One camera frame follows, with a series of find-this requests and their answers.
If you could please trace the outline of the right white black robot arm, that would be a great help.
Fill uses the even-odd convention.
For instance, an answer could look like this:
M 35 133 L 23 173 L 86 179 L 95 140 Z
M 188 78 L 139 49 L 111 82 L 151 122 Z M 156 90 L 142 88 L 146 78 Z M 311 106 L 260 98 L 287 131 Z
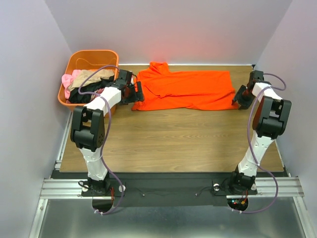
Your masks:
M 241 110 L 251 108 L 253 111 L 259 102 L 257 111 L 250 112 L 248 119 L 249 148 L 229 180 L 229 189 L 235 194 L 256 189 L 255 179 L 261 160 L 273 141 L 285 132 L 291 111 L 291 101 L 278 96 L 276 87 L 264 79 L 265 75 L 274 76 L 252 71 L 247 85 L 241 85 L 232 99 L 232 105 L 239 105 Z

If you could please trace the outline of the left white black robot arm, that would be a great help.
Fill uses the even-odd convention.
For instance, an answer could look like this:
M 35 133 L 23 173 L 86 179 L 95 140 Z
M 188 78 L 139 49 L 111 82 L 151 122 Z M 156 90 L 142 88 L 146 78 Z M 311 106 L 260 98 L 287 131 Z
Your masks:
M 102 151 L 108 137 L 109 126 L 105 126 L 105 115 L 111 116 L 111 108 L 116 104 L 127 105 L 142 102 L 144 95 L 142 84 L 137 76 L 121 69 L 118 77 L 101 80 L 103 91 L 87 89 L 81 84 L 78 94 L 91 101 L 84 106 L 76 106 L 73 110 L 70 139 L 82 153 L 88 179 L 79 182 L 83 194 L 105 196 L 110 192 L 108 169 L 104 165 Z

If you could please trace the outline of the orange t shirt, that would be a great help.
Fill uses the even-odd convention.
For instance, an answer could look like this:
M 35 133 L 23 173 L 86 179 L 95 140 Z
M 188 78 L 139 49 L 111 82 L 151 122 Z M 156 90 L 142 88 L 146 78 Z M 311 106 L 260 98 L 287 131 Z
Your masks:
M 235 110 L 235 89 L 229 71 L 176 71 L 165 62 L 151 62 L 137 75 L 144 101 L 136 102 L 133 111 L 187 108 L 204 111 Z

